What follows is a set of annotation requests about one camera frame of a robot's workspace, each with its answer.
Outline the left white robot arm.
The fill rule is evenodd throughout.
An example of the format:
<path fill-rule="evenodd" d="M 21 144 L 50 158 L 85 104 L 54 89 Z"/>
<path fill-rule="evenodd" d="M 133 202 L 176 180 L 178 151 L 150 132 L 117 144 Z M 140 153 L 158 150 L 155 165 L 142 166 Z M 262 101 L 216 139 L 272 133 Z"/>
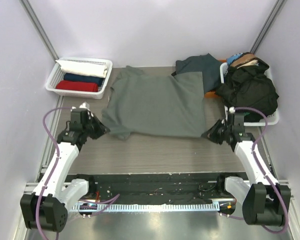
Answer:
<path fill-rule="evenodd" d="M 78 174 L 64 187 L 69 170 L 88 139 L 97 140 L 108 132 L 89 104 L 72 107 L 66 128 L 52 137 L 53 157 L 40 182 L 31 193 L 21 197 L 20 207 L 27 229 L 60 233 L 68 213 L 81 199 L 92 199 L 97 192 L 92 175 Z"/>

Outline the grey t shirt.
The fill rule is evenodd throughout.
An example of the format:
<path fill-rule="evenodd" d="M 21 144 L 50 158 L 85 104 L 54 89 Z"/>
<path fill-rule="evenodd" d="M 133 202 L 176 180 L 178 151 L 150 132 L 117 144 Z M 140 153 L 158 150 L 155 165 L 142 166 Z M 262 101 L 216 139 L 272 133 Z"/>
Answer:
<path fill-rule="evenodd" d="M 126 66 L 110 87 L 102 123 L 122 140 L 132 133 L 200 138 L 206 131 L 203 75 L 151 75 Z"/>

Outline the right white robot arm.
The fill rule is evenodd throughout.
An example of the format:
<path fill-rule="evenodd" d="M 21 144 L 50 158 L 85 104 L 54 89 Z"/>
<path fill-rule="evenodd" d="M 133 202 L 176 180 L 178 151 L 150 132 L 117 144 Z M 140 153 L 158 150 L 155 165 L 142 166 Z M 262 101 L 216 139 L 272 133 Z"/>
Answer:
<path fill-rule="evenodd" d="M 259 110 L 248 107 L 231 107 L 225 119 L 219 119 L 202 137 L 216 144 L 227 142 L 241 161 L 248 183 L 238 176 L 223 175 L 216 184 L 216 193 L 223 198 L 232 195 L 242 206 L 243 220 L 248 225 L 265 229 L 289 224 L 288 211 L 291 190 L 282 185 L 268 169 L 258 150 L 258 139 L 245 130 L 247 110 L 266 116 Z"/>

